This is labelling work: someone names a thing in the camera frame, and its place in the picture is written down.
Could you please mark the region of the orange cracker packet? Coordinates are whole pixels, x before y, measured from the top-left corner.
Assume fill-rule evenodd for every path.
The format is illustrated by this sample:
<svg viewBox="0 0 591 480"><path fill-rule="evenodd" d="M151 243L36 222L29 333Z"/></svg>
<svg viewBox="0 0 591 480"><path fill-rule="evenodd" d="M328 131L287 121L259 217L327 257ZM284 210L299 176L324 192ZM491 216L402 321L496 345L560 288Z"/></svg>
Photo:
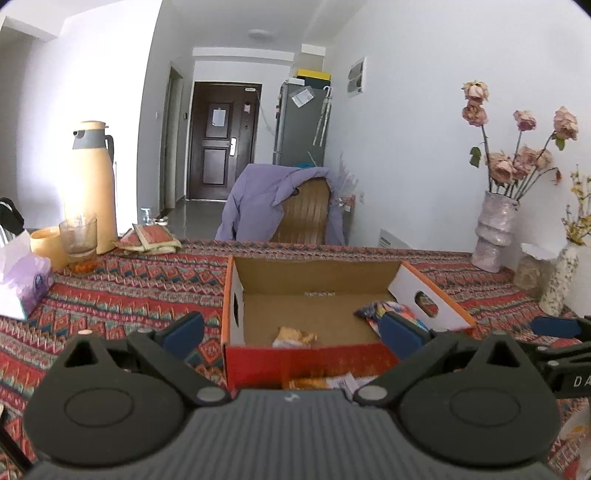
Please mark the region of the orange cracker packet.
<svg viewBox="0 0 591 480"><path fill-rule="evenodd" d="M339 389L348 394L353 394L356 390L369 384L376 379L376 376L355 377L351 372L346 375L336 377L322 378L297 378L288 380L283 384L283 389L287 390L313 390L313 389Z"/></svg>

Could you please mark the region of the colourful snack packet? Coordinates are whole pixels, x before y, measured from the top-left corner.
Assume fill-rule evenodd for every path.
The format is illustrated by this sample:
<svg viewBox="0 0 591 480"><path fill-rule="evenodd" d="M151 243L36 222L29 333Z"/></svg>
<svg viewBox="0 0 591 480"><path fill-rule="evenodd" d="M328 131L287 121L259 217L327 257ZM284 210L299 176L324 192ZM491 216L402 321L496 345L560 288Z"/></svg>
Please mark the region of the colourful snack packet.
<svg viewBox="0 0 591 480"><path fill-rule="evenodd" d="M410 337L427 341L430 329L420 321L411 309L396 301L375 301L353 312L356 318L365 320L381 339Z"/></svg>

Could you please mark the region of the orange snack packet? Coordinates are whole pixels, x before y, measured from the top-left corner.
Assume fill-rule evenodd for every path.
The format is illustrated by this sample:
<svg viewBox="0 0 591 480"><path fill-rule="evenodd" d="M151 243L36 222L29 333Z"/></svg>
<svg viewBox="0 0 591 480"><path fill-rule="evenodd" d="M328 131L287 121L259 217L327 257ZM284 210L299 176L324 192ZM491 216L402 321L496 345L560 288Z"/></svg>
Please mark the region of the orange snack packet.
<svg viewBox="0 0 591 480"><path fill-rule="evenodd" d="M318 342L318 336L290 327L280 327L271 345L273 348L311 348Z"/></svg>

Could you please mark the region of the orange cardboard snack box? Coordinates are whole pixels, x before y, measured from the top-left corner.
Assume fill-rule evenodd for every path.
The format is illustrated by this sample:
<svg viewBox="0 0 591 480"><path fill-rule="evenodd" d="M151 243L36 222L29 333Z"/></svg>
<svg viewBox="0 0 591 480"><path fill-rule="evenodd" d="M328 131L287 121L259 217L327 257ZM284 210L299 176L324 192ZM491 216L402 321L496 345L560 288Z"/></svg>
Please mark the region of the orange cardboard snack box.
<svg viewBox="0 0 591 480"><path fill-rule="evenodd" d="M280 388L288 380L376 376L401 360L353 312L397 300L436 332L475 319L404 261L349 262L232 257L224 287L221 348L231 391ZM280 327L318 336L311 348L273 348Z"/></svg>

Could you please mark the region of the glass jar with paper lid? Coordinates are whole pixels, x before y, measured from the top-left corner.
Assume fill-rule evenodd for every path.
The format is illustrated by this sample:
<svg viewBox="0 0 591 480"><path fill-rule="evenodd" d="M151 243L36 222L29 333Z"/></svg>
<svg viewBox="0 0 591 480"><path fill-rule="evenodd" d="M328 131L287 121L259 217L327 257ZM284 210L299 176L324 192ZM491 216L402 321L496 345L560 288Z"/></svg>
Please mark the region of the glass jar with paper lid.
<svg viewBox="0 0 591 480"><path fill-rule="evenodd" d="M522 243L513 283L531 298L539 300L547 286L557 254L536 244Z"/></svg>

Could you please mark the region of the white floral slim vase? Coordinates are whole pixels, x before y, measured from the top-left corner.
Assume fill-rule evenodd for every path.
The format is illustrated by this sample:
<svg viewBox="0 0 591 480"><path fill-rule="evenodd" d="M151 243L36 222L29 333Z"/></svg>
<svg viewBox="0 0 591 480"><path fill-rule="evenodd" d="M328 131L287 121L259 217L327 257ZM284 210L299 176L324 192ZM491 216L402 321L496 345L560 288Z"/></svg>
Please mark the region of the white floral slim vase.
<svg viewBox="0 0 591 480"><path fill-rule="evenodd" d="M539 301L540 309L550 316L559 316L563 310L579 266L579 250L579 245L568 241L557 257Z"/></svg>

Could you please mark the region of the yellow dried flowers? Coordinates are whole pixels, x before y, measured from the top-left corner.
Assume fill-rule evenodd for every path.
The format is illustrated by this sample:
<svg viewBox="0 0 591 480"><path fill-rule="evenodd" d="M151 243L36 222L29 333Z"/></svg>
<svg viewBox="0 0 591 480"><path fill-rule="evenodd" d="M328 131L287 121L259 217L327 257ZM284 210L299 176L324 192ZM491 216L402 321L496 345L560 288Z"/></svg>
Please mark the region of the yellow dried flowers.
<svg viewBox="0 0 591 480"><path fill-rule="evenodd" d="M575 196L574 206L568 205L562 224L569 242L582 246L591 232L590 212L590 177L581 174L576 168L570 174L572 180L571 193Z"/></svg>

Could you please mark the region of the patterned red tablecloth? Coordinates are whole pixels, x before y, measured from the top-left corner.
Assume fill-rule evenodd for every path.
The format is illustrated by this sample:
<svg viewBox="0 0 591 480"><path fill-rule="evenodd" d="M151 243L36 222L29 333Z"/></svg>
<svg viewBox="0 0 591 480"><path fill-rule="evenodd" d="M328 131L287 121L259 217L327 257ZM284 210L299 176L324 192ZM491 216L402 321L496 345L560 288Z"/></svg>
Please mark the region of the patterned red tablecloth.
<svg viewBox="0 0 591 480"><path fill-rule="evenodd" d="M349 262L405 260L475 316L476 336L500 327L519 340L555 348L565 344L530 331L528 323L540 311L513 285L509 270L498 274L480 271L471 266L465 253L218 241L186 242L179 253L159 257L115 251L87 277L77 278L69 271L57 274L48 296L29 319L1 320L1 403L7 409L6 429L19 447L27 454L32 452L22 427L27 401L67 338L84 327L116 339L140 326L163 327L196 310L204 315L206 333L188 362L199 374L224 383L222 287L231 255Z"/></svg>

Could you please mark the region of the pink textured vase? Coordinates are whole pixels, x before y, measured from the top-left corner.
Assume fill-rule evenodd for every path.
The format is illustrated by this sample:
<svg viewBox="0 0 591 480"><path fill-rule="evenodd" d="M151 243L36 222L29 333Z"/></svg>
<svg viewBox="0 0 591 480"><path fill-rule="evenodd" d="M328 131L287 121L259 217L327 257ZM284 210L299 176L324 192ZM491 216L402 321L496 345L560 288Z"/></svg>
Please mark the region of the pink textured vase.
<svg viewBox="0 0 591 480"><path fill-rule="evenodd" d="M501 269L501 254L513 241L520 203L507 196L486 192L475 233L478 237L472 264L489 273Z"/></svg>

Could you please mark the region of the purple tissue pack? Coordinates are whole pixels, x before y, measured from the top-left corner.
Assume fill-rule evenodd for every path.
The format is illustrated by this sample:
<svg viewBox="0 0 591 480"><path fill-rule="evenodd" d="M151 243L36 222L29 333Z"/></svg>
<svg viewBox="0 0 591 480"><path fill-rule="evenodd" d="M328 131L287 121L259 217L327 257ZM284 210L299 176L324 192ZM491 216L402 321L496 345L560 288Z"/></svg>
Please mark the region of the purple tissue pack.
<svg viewBox="0 0 591 480"><path fill-rule="evenodd" d="M31 250L23 231L1 248L0 314L24 321L53 285L51 261Z"/></svg>

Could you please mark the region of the dried pink roses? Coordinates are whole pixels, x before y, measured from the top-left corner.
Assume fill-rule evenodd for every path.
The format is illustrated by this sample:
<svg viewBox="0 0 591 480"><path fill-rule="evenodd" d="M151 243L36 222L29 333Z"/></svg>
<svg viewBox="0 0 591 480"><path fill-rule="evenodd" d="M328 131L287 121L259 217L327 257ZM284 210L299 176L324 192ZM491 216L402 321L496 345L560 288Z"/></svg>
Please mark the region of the dried pink roses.
<svg viewBox="0 0 591 480"><path fill-rule="evenodd" d="M561 183L562 172L555 164L553 151L562 152L567 144L578 139L579 122L575 114L565 106L559 107L545 140L531 146L527 138L538 128L538 120L529 110L516 110L512 114L512 141L499 146L489 136L488 85L480 80L468 81L462 85L462 92L465 100L462 118L482 136L481 142L470 150L470 164L486 169L489 193L519 203L544 178L556 185Z"/></svg>

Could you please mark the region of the clear drinking glass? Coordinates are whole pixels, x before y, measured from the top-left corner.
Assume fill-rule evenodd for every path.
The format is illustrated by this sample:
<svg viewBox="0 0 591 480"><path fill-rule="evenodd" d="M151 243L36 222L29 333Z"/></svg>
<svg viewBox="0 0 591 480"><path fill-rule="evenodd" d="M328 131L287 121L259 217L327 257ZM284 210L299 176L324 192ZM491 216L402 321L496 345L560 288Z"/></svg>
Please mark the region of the clear drinking glass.
<svg viewBox="0 0 591 480"><path fill-rule="evenodd" d="M59 224L59 231L70 270L75 274L93 272L98 265L96 216L82 215L66 219Z"/></svg>

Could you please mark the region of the red patterned snack packets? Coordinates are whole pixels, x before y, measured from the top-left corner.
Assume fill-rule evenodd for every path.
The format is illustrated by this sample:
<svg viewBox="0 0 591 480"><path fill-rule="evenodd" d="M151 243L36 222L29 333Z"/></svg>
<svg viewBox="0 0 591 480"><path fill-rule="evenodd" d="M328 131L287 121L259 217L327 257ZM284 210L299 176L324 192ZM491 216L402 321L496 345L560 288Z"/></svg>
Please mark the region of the red patterned snack packets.
<svg viewBox="0 0 591 480"><path fill-rule="evenodd" d="M181 242L161 225L133 225L114 245L125 251L150 255L175 253Z"/></svg>

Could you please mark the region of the yellow round cup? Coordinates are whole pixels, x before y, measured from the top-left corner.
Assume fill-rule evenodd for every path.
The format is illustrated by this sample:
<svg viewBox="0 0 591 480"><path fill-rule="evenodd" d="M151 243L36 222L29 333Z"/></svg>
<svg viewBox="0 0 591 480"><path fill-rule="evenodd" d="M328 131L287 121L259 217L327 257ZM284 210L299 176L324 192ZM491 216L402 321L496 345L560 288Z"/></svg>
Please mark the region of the yellow round cup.
<svg viewBox="0 0 591 480"><path fill-rule="evenodd" d="M58 226L39 229L30 234L31 251L50 260L54 271L63 270L68 264L68 255L63 247Z"/></svg>

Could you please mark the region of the purple jacket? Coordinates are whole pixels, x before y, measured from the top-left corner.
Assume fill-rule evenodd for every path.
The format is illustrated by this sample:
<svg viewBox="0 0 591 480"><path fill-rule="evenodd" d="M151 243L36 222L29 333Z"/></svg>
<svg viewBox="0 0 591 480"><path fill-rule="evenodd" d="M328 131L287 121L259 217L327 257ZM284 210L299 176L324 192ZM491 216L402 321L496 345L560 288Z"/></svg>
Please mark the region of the purple jacket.
<svg viewBox="0 0 591 480"><path fill-rule="evenodd" d="M346 240L335 190L335 175L325 167L297 168L271 164L249 164L239 175L226 199L215 239L270 241L283 220L283 201L305 182L317 178L327 181L329 187L325 241L329 245L344 246Z"/></svg>

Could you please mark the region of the yellow thermos jug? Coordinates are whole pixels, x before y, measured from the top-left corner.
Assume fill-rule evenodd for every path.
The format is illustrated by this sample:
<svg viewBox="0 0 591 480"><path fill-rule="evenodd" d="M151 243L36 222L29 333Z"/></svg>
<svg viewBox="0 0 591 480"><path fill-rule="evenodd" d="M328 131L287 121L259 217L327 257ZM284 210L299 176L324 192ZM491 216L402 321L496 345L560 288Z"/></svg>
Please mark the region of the yellow thermos jug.
<svg viewBox="0 0 591 480"><path fill-rule="evenodd" d="M118 240L115 211L114 140L101 121L84 121L74 130L66 161L64 216L95 216L97 253L114 249Z"/></svg>

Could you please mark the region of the wooden chair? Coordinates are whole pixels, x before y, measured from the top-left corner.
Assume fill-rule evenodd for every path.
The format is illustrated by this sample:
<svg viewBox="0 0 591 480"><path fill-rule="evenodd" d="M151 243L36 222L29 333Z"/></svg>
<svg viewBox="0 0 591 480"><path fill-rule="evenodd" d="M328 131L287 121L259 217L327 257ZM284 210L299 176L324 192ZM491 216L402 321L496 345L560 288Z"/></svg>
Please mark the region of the wooden chair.
<svg viewBox="0 0 591 480"><path fill-rule="evenodd" d="M331 191L325 178L304 182L284 200L283 219L271 241L276 243L322 245L328 223Z"/></svg>

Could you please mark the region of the dark brown door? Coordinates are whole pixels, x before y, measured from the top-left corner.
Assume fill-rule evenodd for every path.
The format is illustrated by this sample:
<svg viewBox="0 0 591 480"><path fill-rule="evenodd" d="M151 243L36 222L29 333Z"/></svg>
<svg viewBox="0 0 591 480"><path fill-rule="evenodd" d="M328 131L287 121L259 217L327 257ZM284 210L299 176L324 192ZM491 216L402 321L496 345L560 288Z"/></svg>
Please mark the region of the dark brown door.
<svg viewBox="0 0 591 480"><path fill-rule="evenodd" d="M193 85L187 166L189 200L224 201L253 161L262 86Z"/></svg>

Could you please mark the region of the grey refrigerator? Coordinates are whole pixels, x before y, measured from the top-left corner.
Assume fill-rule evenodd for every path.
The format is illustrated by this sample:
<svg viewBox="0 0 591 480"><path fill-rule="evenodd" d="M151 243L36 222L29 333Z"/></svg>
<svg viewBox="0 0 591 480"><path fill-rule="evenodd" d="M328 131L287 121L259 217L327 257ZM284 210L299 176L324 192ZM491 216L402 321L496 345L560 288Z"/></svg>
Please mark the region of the grey refrigerator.
<svg viewBox="0 0 591 480"><path fill-rule="evenodd" d="M329 87L283 82L276 111L273 164L322 167L328 132Z"/></svg>

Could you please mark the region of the yellow box on refrigerator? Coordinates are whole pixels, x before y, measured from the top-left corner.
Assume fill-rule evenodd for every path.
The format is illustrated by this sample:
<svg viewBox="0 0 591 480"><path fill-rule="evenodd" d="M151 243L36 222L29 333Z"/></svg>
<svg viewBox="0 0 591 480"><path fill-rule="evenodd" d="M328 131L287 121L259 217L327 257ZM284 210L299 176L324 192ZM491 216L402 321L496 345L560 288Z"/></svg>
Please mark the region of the yellow box on refrigerator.
<svg viewBox="0 0 591 480"><path fill-rule="evenodd" d="M332 76L322 71L297 69L295 77L303 80L305 86L311 86L311 88L315 89L324 89L332 83Z"/></svg>

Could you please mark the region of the ceiling lamp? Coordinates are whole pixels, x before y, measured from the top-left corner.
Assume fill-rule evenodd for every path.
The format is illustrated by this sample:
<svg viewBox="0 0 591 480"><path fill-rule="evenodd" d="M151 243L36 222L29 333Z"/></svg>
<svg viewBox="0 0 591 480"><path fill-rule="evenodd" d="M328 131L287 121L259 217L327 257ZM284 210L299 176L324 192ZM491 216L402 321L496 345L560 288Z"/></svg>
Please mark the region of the ceiling lamp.
<svg viewBox="0 0 591 480"><path fill-rule="evenodd" d="M249 35L249 38L256 39L256 40L266 40L266 39L270 39L271 37L273 37L272 32L270 32L269 30L264 30L264 29L250 29L249 32L247 33L247 35Z"/></svg>

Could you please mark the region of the white wall panel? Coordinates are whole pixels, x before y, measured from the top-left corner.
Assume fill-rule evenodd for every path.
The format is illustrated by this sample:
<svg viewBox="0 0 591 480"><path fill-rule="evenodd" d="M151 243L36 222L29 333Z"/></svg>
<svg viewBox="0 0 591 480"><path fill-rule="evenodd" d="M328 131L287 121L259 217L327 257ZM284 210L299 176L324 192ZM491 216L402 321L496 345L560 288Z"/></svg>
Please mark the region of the white wall panel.
<svg viewBox="0 0 591 480"><path fill-rule="evenodd" d="M346 91L349 96L362 94L366 87L367 58L363 57L349 69Z"/></svg>

